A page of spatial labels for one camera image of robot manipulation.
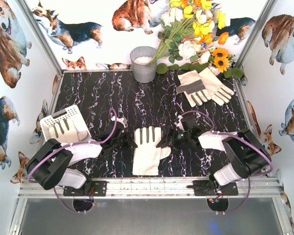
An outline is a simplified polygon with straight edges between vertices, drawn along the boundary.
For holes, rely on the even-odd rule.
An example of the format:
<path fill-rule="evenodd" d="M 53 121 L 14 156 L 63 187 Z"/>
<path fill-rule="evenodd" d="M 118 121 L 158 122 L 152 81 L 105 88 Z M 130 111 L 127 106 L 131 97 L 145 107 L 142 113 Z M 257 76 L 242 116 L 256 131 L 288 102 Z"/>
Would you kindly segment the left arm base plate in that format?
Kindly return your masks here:
<path fill-rule="evenodd" d="M 81 188 L 64 187 L 64 196 L 99 196 L 105 197 L 107 191 L 107 181 L 87 180 Z"/>

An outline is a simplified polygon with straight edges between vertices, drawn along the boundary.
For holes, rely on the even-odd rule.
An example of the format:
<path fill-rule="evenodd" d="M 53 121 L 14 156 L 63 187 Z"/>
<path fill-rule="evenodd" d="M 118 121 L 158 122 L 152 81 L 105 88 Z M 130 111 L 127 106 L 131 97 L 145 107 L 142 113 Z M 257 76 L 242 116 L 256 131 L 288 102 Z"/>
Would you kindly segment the white grey work glove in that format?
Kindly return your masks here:
<path fill-rule="evenodd" d="M 61 143 L 76 143 L 88 137 L 87 131 L 78 132 L 71 118 L 62 119 L 49 128 L 52 139 Z"/>

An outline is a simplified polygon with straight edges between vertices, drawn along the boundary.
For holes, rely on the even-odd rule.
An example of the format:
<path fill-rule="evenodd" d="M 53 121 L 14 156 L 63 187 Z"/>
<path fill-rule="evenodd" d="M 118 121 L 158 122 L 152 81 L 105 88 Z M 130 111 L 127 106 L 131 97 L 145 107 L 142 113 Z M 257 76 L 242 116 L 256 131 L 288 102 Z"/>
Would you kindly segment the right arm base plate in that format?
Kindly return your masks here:
<path fill-rule="evenodd" d="M 225 186 L 216 186 L 209 181 L 195 180 L 193 184 L 187 186 L 194 190 L 195 196 L 217 196 L 224 193 L 225 196 L 238 195 L 236 183 L 229 183 Z"/>

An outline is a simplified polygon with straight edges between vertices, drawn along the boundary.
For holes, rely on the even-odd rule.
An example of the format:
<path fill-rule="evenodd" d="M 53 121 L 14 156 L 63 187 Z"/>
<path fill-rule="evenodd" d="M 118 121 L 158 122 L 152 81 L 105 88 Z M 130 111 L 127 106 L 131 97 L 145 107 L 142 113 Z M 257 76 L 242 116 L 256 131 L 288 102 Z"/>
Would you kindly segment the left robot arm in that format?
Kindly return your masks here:
<path fill-rule="evenodd" d="M 79 170 L 69 167 L 79 161 L 105 157 L 115 149 L 135 149 L 137 144 L 124 124 L 117 121 L 92 139 L 77 143 L 48 140 L 26 164 L 27 179 L 43 189 L 55 186 L 81 189 L 88 178 Z"/>

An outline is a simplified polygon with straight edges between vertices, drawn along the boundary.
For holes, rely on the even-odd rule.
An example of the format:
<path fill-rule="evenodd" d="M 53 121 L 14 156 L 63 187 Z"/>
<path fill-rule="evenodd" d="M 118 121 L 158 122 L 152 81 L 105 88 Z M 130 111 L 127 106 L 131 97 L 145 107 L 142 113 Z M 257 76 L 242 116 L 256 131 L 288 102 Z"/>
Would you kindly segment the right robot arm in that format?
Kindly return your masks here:
<path fill-rule="evenodd" d="M 273 170 L 270 155 L 249 129 L 231 133 L 202 130 L 193 117 L 181 117 L 175 128 L 165 130 L 157 147 L 172 147 L 179 151 L 185 145 L 226 154 L 229 163 L 209 177 L 214 186 L 223 187 Z"/>

